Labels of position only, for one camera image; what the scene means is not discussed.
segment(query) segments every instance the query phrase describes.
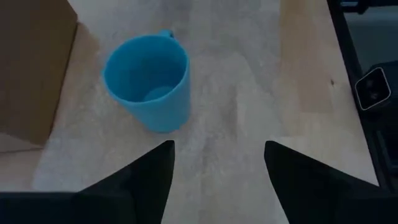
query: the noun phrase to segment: wood grain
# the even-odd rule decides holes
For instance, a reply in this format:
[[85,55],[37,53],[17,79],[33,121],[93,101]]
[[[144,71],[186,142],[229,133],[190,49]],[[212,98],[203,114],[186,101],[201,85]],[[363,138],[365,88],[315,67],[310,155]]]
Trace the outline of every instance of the wood grain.
[[276,140],[377,184],[326,0],[281,0],[280,38]]

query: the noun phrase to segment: cup rim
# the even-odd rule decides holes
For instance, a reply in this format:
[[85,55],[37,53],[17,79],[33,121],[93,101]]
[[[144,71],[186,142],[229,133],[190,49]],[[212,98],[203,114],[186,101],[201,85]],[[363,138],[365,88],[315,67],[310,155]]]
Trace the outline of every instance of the cup rim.
[[[131,42],[135,42],[135,41],[137,41],[137,40],[144,39],[144,38],[148,38],[148,37],[155,37],[155,38],[167,39],[168,41],[173,42],[173,43],[183,52],[183,54],[184,54],[184,56],[185,56],[185,58],[186,58],[185,70],[184,70],[184,73],[183,73],[183,77],[180,79],[180,81],[177,83],[177,85],[175,85],[175,86],[173,87],[172,90],[170,90],[170,91],[169,91],[168,93],[166,93],[165,95],[163,95],[163,96],[161,96],[161,97],[158,97],[158,98],[156,98],[156,99],[152,99],[152,100],[148,100],[148,101],[136,102],[136,101],[125,100],[125,99],[123,99],[123,98],[121,98],[121,97],[118,97],[118,96],[110,89],[110,87],[108,86],[108,83],[107,83],[107,81],[106,81],[106,71],[108,70],[109,61],[110,61],[113,57],[115,57],[115,55],[116,55],[125,45],[128,45],[128,44],[130,44]],[[180,45],[180,43],[179,43],[177,40],[175,40],[173,37],[166,37],[166,36],[154,35],[154,34],[152,34],[152,35],[141,35],[141,36],[134,37],[134,38],[132,38],[132,39],[129,39],[129,40],[125,41],[125,42],[122,43],[119,47],[117,47],[116,50],[114,50],[114,51],[111,53],[111,55],[109,56],[108,60],[107,60],[106,63],[105,63],[105,68],[104,68],[104,70],[102,71],[102,77],[103,77],[103,81],[104,81],[104,84],[105,84],[105,88],[107,89],[107,91],[109,92],[109,94],[110,94],[113,98],[115,98],[115,99],[117,99],[117,100],[119,100],[119,101],[121,101],[121,102],[123,102],[123,103],[126,103],[126,104],[140,104],[140,105],[145,105],[145,104],[149,104],[149,103],[156,103],[156,102],[162,101],[164,98],[168,97],[168,96],[171,95],[173,92],[175,92],[175,90],[176,90],[178,87],[182,86],[183,80],[187,78],[187,70],[189,69],[189,64],[190,64],[190,59],[189,59],[189,57],[188,57],[187,52],[186,52],[185,49]]]

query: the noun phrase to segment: table surface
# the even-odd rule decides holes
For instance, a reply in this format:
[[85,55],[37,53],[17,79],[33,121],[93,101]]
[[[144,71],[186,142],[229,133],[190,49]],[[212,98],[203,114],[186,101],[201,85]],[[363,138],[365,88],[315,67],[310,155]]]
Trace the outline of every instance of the table surface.
[[[53,133],[43,151],[0,157],[0,188],[81,190],[166,139],[176,163],[164,223],[287,223],[266,140],[377,185],[326,0],[70,2],[81,24]],[[168,135],[145,131],[100,76],[120,43],[165,27],[192,62],[193,114]]]

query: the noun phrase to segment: blue mug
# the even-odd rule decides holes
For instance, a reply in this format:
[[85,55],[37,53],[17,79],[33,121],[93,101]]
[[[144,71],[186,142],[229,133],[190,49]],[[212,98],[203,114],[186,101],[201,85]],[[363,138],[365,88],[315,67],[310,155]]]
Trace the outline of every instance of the blue mug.
[[189,58],[173,33],[133,38],[110,56],[103,72],[109,94],[155,132],[179,129],[190,115]]

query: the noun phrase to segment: brown cardboard box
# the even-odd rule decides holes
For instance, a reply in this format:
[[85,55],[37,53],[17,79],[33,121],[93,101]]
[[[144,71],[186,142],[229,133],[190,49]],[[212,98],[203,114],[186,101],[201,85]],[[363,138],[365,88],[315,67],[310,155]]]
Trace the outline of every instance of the brown cardboard box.
[[0,152],[45,144],[76,25],[67,0],[0,1]]

